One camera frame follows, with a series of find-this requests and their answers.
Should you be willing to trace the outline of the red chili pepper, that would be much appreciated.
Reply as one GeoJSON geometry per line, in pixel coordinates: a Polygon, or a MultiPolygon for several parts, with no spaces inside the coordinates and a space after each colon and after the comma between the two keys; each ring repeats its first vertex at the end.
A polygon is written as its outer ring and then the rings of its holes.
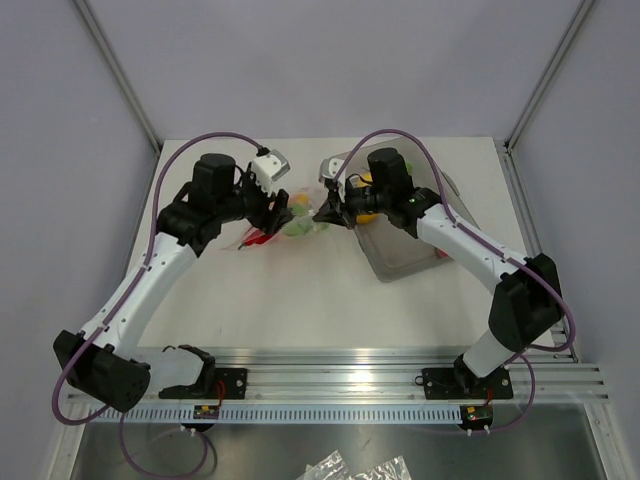
{"type": "Polygon", "coordinates": [[[252,231],[240,240],[237,249],[242,250],[262,246],[273,240],[274,237],[274,234],[264,234],[260,231],[252,231]]]}

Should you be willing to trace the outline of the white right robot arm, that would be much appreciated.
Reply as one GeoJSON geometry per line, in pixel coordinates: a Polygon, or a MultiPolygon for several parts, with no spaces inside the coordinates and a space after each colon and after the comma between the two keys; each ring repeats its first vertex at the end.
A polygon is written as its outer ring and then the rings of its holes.
{"type": "Polygon", "coordinates": [[[510,250],[466,221],[442,195],[414,185],[404,158],[392,148],[380,148],[367,158],[370,180],[355,186],[344,162],[326,159],[319,180],[327,198],[314,219],[352,229],[364,214],[382,214],[396,228],[443,251],[491,293],[488,329],[454,363],[454,384],[466,396],[476,396],[489,375],[522,353],[560,321],[559,279],[551,258],[533,258],[510,250]]]}

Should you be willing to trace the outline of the green toy watermelon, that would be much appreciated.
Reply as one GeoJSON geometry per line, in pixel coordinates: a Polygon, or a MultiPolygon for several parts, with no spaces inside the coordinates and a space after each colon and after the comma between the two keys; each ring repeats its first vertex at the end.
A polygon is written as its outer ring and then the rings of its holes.
{"type": "Polygon", "coordinates": [[[313,210],[308,202],[295,202],[289,207],[293,214],[292,220],[281,230],[287,237],[298,237],[308,234],[313,229],[313,210]]]}

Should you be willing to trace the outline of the green celery bunch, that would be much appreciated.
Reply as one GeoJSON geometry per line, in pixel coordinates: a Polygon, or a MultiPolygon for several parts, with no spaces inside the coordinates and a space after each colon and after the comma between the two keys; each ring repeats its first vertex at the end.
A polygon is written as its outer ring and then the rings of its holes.
{"type": "Polygon", "coordinates": [[[329,224],[317,219],[319,211],[314,211],[311,216],[311,227],[314,233],[325,231],[329,228],[329,224]]]}

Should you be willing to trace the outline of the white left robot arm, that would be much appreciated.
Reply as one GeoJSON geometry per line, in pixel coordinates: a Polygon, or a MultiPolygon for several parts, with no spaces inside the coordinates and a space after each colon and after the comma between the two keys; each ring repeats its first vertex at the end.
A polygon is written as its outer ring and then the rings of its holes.
{"type": "Polygon", "coordinates": [[[149,365],[133,353],[155,311],[223,225],[246,220],[274,234],[292,220],[279,186],[289,170],[277,151],[244,170],[229,155],[202,155],[190,181],[154,209],[147,249],[108,302],[79,332],[63,330],[54,340],[63,381],[118,412],[131,410],[151,380],[149,365]]]}

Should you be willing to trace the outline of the clear zip top bag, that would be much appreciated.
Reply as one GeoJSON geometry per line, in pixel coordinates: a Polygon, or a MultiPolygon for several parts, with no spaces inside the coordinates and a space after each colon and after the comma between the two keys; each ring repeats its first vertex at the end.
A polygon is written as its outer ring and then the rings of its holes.
{"type": "Polygon", "coordinates": [[[318,223],[313,217],[325,199],[325,191],[319,187],[303,187],[292,191],[288,195],[287,207],[278,210],[278,216],[267,230],[250,225],[223,250],[249,251],[278,241],[298,241],[320,234],[329,225],[318,223]]]}

